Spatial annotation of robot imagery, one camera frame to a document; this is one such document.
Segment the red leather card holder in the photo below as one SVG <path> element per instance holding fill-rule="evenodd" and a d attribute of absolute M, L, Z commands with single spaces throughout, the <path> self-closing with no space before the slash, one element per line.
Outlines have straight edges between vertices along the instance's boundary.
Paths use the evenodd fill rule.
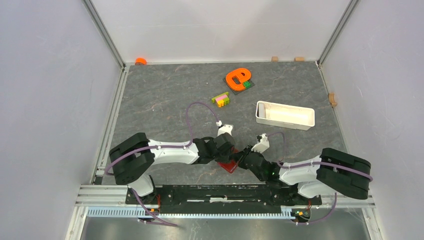
<path fill-rule="evenodd" d="M 234 149 L 231 155 L 229 156 L 228 162 L 218 162 L 217 164 L 226 170 L 228 173 L 232 174 L 238 167 L 239 161 L 243 156 L 243 152 L 237 149 Z"/>

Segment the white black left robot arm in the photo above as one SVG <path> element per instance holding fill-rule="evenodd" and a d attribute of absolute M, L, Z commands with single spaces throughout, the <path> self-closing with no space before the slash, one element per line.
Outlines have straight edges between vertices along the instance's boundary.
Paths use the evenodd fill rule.
<path fill-rule="evenodd" d="M 105 173 L 112 170 L 117 185 L 129 186 L 140 200 L 151 204 L 157 198 L 153 179 L 146 174 L 151 166 L 173 163 L 206 165 L 212 161 L 229 163 L 234 146 L 234 138 L 227 132 L 187 142 L 155 141 L 139 132 L 109 151 L 110 165 Z"/>

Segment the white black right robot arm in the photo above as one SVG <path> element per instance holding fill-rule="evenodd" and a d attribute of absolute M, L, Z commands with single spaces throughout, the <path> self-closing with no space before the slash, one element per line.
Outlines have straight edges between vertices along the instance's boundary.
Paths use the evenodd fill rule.
<path fill-rule="evenodd" d="M 251 171 L 269 187 L 289 187 L 289 199 L 295 204 L 327 194 L 366 200 L 373 181 L 369 161 L 329 147 L 309 160 L 295 163 L 271 162 L 250 149 L 231 157 L 239 168 Z"/>

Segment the colourful block stack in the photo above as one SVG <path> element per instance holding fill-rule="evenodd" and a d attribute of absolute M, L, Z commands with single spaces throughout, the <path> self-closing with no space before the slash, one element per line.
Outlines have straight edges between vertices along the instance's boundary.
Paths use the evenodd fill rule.
<path fill-rule="evenodd" d="M 211 102 L 216 104 L 218 108 L 222 108 L 230 103 L 230 95 L 229 92 L 224 92 L 219 94 L 213 98 L 211 98 Z"/>

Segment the white plastic tray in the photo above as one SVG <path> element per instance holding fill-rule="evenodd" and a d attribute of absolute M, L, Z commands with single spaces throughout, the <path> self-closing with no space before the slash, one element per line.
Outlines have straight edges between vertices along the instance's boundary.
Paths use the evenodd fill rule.
<path fill-rule="evenodd" d="M 307 107 L 258 101 L 256 122 L 263 125 L 307 131 L 315 126 L 315 110 Z"/>

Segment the green small block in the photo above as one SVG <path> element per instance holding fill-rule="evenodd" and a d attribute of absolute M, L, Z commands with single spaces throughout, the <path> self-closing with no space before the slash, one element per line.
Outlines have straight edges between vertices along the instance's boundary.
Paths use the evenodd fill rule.
<path fill-rule="evenodd" d="M 245 82 L 243 83 L 243 86 L 244 86 L 246 89 L 248 89 L 248 88 L 250 88 L 252 85 L 251 85 L 251 83 L 250 83 L 249 81 L 245 81 Z"/>

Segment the orange letter e shape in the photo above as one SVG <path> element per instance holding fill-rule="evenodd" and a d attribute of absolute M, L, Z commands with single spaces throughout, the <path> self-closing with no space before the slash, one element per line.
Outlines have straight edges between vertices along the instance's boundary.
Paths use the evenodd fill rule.
<path fill-rule="evenodd" d="M 243 92 L 250 88 L 252 74 L 246 68 L 237 68 L 229 72 L 224 78 L 227 86 L 235 93 Z"/>

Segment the wooden curved piece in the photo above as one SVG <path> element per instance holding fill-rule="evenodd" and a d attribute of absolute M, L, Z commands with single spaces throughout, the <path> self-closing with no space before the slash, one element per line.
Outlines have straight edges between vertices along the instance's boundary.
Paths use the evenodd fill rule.
<path fill-rule="evenodd" d="M 329 101 L 330 106 L 331 106 L 332 108 L 334 108 L 334 107 L 336 107 L 336 106 L 338 105 L 338 103 L 337 103 L 337 101 L 336 101 L 336 98 L 335 98 L 335 93 L 334 93 L 334 92 L 330 92 L 330 93 L 328 94 L 328 101 Z"/>

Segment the wooden block right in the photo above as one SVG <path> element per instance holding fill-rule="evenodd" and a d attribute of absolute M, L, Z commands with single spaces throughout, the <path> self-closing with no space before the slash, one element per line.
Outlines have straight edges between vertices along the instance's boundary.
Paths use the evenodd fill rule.
<path fill-rule="evenodd" d="M 298 56 L 298 57 L 295 57 L 295 58 L 294 58 L 294 61 L 295 61 L 295 62 L 304 62 L 304 61 L 305 61 L 305 58 L 304 58 L 304 57 L 299 57 L 299 56 Z"/>

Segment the orange round cap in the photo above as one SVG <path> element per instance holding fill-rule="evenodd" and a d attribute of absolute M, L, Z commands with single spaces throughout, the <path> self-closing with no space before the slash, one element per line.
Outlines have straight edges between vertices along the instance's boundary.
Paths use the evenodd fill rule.
<path fill-rule="evenodd" d="M 135 65 L 146 65 L 147 61 L 146 61 L 146 59 L 144 59 L 142 57 L 138 57 L 138 58 L 135 59 L 134 64 Z"/>

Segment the dark square base plate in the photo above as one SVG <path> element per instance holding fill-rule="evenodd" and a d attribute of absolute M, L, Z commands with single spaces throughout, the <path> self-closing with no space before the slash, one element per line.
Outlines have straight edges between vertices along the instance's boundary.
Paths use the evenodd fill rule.
<path fill-rule="evenodd" d="M 249 79 L 249 80 L 247 80 L 247 81 L 245 81 L 245 82 L 243 82 L 243 83 L 240 83 L 240 81 L 238 80 L 238 79 L 236 79 L 236 78 L 233 78 L 232 79 L 232 81 L 230 81 L 230 83 L 227 83 L 227 80 L 226 80 L 226 78 L 224 77 L 223 79 L 222 79 L 222 81 L 227 85 L 227 87 L 229 88 L 229 90 L 234 94 L 234 95 L 238 95 L 238 94 L 240 94 L 240 93 L 243 93 L 243 92 L 245 92 L 245 91 L 247 91 L 248 89 L 250 89 L 250 88 L 252 88 L 252 87 L 254 87 L 255 86 L 255 83 L 251 80 L 251 79 Z M 244 87 L 244 89 L 242 89 L 241 91 L 237 91 L 237 90 L 234 90 L 232 87 L 231 87 L 231 85 L 233 85 L 233 83 L 235 84 L 235 85 L 241 85 L 242 87 Z"/>

